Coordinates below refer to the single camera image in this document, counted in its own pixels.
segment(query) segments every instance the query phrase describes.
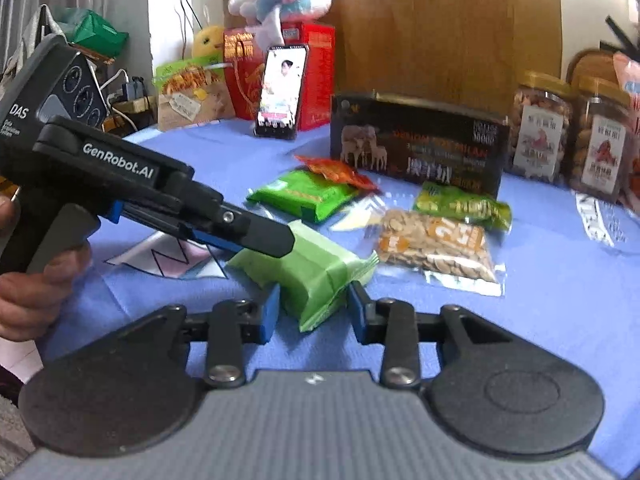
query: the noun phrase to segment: human hand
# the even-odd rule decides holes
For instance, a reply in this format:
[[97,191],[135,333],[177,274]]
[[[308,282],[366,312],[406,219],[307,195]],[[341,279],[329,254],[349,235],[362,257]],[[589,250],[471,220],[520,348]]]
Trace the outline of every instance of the human hand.
[[[0,230],[9,227],[14,204],[0,194]],[[71,295],[73,280],[91,261],[88,243],[59,254],[39,274],[7,272],[0,276],[0,337],[28,341],[42,336]]]

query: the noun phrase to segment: gripper handle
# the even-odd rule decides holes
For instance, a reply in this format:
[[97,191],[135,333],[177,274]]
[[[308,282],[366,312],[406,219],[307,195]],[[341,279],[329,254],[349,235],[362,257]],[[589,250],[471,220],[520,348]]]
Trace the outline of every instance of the gripper handle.
[[0,235],[0,274],[36,274],[63,251],[80,246],[100,220],[76,204],[41,189],[19,189],[14,222]]

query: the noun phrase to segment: green snack package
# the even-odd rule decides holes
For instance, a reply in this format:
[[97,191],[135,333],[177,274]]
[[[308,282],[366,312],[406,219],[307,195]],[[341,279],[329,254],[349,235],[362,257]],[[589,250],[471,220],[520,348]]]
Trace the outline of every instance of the green snack package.
[[320,174],[294,170],[246,199],[273,205],[308,222],[321,222],[357,194],[358,190],[349,184],[336,184]]
[[433,216],[453,218],[487,229],[508,232],[511,229],[511,208],[487,196],[462,191],[454,186],[425,182],[414,203],[414,210]]
[[286,256],[243,249],[227,265],[244,270],[260,287],[279,283],[284,309],[300,321],[300,332],[309,332],[345,304],[348,283],[371,279],[379,260],[375,252],[366,260],[357,257],[300,220],[289,226],[296,241]]

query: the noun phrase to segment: blue tablecloth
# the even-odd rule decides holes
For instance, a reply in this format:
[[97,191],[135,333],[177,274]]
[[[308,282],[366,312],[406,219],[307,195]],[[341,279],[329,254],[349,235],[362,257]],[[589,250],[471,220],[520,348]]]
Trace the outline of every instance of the blue tablecloth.
[[[302,133],[295,142],[255,139],[249,124],[220,124],[175,130],[148,138],[148,148],[183,160],[196,180],[242,204],[248,189],[295,168],[294,154],[328,155],[328,127]],[[389,206],[406,208],[418,187],[380,178]],[[606,413],[591,452],[619,474],[640,462],[640,229],[623,209],[602,205],[613,248],[590,240],[568,190],[506,175],[500,199],[514,215],[513,229],[497,260],[507,267],[506,294],[491,298],[377,275],[367,286],[373,298],[408,300],[420,312],[438,312],[445,303],[463,305],[587,370],[602,386]],[[319,230],[346,248],[362,243],[363,231],[336,233],[330,219]],[[172,280],[128,266],[105,263],[151,234],[126,219],[103,222],[91,238],[94,266],[78,283],[60,322],[40,342],[45,361],[71,352],[101,335],[168,303],[203,312],[217,301],[245,298],[250,285],[233,279]],[[425,377],[438,372],[433,345],[422,345]],[[382,347],[357,344],[344,312],[311,334],[281,316],[272,341],[246,348],[248,373],[257,368],[368,368],[377,376]],[[194,345],[189,372],[202,372],[204,347]]]

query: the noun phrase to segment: smartphone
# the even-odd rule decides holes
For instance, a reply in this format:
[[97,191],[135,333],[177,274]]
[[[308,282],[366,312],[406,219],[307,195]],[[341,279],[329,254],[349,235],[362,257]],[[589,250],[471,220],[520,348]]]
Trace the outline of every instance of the smartphone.
[[255,121],[257,137],[295,139],[308,54],[305,44],[272,46],[267,51]]

